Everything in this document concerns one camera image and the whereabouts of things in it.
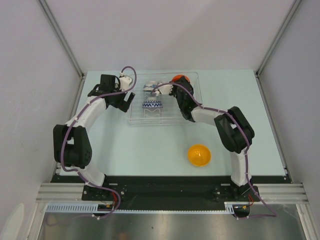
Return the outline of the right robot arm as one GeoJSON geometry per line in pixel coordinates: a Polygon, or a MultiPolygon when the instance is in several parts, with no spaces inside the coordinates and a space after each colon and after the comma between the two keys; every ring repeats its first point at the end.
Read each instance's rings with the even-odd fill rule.
{"type": "Polygon", "coordinates": [[[242,201],[253,188],[249,168],[249,149],[255,132],[248,120],[237,107],[227,111],[202,106],[194,97],[194,89],[185,75],[177,75],[170,95],[175,97],[182,116],[194,123],[205,123],[216,127],[222,145],[230,152],[231,157],[231,196],[242,201]]]}

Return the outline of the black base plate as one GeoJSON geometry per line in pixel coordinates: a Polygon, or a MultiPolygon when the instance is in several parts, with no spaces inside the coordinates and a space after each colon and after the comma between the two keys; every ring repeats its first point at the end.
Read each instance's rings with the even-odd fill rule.
{"type": "Polygon", "coordinates": [[[52,184],[80,186],[79,198],[84,202],[99,202],[99,211],[119,204],[125,211],[217,211],[225,202],[237,204],[259,202],[255,192],[263,187],[291,184],[285,176],[253,176],[253,188],[239,189],[229,176],[109,176],[103,189],[85,185],[78,176],[54,175],[52,184]]]}

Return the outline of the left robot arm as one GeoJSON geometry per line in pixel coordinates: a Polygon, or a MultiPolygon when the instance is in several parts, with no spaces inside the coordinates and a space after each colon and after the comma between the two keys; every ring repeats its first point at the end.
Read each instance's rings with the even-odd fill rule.
{"type": "Polygon", "coordinates": [[[93,194],[100,200],[110,196],[111,188],[104,184],[105,175],[91,162],[93,150],[88,132],[97,118],[113,107],[127,112],[135,94],[130,92],[137,79],[120,73],[119,76],[102,74],[100,83],[88,93],[86,102],[65,124],[53,128],[54,159],[67,173],[77,173],[84,182],[94,186],[93,194]]]}

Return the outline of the clear plastic dish rack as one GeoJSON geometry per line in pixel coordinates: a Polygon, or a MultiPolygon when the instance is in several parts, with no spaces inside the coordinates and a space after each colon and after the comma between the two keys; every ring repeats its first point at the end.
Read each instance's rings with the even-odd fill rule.
{"type": "Polygon", "coordinates": [[[184,119],[175,97],[170,95],[153,96],[151,91],[143,91],[145,83],[156,81],[158,84],[167,83],[176,75],[186,75],[194,90],[194,98],[202,102],[199,75],[197,72],[160,72],[160,73],[139,73],[137,83],[133,89],[135,97],[127,112],[127,118],[132,126],[150,125],[178,125],[191,124],[191,121],[184,119]],[[142,108],[146,100],[159,100],[163,108],[142,108]]]}

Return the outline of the orange plastic bowl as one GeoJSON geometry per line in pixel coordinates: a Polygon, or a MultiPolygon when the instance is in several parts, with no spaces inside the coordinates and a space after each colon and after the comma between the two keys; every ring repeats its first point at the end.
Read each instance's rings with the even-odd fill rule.
{"type": "Polygon", "coordinates": [[[178,75],[174,76],[171,81],[172,81],[172,82],[177,82],[177,81],[179,81],[181,78],[183,78],[183,79],[185,79],[186,81],[190,82],[190,79],[189,79],[186,75],[184,75],[184,74],[178,74],[178,75]]]}

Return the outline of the orange blue patterned bowl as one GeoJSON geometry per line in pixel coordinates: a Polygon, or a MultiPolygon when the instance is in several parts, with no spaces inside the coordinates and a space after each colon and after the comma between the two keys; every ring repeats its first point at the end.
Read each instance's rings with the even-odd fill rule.
{"type": "Polygon", "coordinates": [[[143,102],[142,108],[143,109],[162,109],[163,104],[160,100],[148,99],[143,102]]]}

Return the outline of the blue floral white bowl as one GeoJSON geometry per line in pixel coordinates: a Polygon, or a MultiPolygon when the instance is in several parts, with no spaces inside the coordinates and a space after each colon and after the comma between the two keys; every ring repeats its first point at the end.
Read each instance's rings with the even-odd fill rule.
{"type": "Polygon", "coordinates": [[[148,81],[144,84],[143,86],[143,91],[144,92],[152,92],[153,89],[158,85],[157,81],[148,81]]]}

